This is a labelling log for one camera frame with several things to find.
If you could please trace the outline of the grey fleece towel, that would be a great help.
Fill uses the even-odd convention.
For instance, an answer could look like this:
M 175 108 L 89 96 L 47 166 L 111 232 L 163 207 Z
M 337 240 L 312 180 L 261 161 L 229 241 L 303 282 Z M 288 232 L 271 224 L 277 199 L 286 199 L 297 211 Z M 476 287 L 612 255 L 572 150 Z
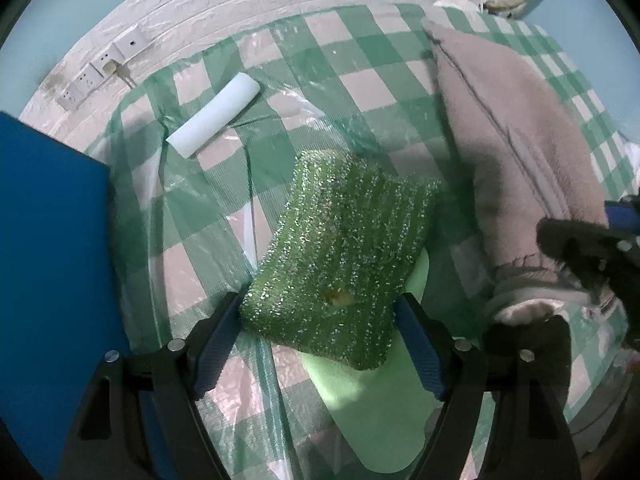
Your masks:
M 514 50 L 424 20 L 454 144 L 472 171 L 475 217 L 495 278 L 488 318 L 523 325 L 564 304 L 601 310 L 605 285 L 583 285 L 539 248 L 544 218 L 606 226 L 587 142 L 550 84 Z

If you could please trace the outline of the light green microfiber cloth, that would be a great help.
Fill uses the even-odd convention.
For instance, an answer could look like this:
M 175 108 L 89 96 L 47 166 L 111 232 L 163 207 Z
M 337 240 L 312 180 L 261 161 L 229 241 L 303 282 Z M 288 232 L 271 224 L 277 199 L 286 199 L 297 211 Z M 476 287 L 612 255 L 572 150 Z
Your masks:
M 398 330 L 375 370 L 302 352 L 303 367 L 342 436 L 367 470 L 396 474 L 422 452 L 425 426 L 440 407 L 422 387 Z

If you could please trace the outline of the green sparkly scrub sponge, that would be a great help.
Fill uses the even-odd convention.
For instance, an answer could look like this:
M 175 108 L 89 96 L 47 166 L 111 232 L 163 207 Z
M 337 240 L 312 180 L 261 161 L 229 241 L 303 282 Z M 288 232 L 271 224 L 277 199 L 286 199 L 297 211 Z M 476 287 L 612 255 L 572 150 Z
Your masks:
M 394 302 L 426 245 L 442 184 L 347 152 L 306 151 L 240 307 L 244 330 L 355 370 L 392 344 Z

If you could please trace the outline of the white foam roll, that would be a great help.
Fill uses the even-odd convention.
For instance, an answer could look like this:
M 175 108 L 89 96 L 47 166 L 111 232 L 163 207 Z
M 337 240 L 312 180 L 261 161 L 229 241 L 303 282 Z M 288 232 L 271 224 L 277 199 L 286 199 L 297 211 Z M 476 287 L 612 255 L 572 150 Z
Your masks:
M 246 73 L 237 73 L 201 110 L 187 120 L 166 142 L 183 158 L 200 150 L 242 113 L 260 92 L 260 84 Z

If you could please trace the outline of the blue-edged cardboard box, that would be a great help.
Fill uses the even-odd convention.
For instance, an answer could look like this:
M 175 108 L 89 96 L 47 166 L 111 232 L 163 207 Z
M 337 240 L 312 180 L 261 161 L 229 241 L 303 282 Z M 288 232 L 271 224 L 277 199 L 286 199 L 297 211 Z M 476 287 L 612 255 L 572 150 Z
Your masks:
M 105 165 L 1 116 L 1 419 L 46 479 L 96 364 L 128 348 L 107 199 Z

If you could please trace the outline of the green checkered tablecloth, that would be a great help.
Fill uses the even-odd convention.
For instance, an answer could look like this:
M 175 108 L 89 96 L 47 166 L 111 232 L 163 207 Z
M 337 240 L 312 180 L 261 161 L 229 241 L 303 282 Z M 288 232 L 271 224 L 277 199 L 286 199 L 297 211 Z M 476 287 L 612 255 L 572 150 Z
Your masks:
M 492 289 L 470 177 L 415 4 L 275 21 L 171 64 L 82 144 L 110 170 L 134 352 L 232 290 L 258 321 L 198 412 L 233 479 L 403 479 L 436 410 L 388 296 L 425 250 L 426 312 L 476 337 Z

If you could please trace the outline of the white wall socket strip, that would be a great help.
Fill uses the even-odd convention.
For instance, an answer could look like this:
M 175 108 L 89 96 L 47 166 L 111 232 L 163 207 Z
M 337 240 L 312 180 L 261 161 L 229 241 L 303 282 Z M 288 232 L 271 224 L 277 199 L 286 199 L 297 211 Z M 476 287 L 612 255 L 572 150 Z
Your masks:
M 129 27 L 104 47 L 56 97 L 63 110 L 70 112 L 101 87 L 117 70 L 149 47 L 140 25 Z

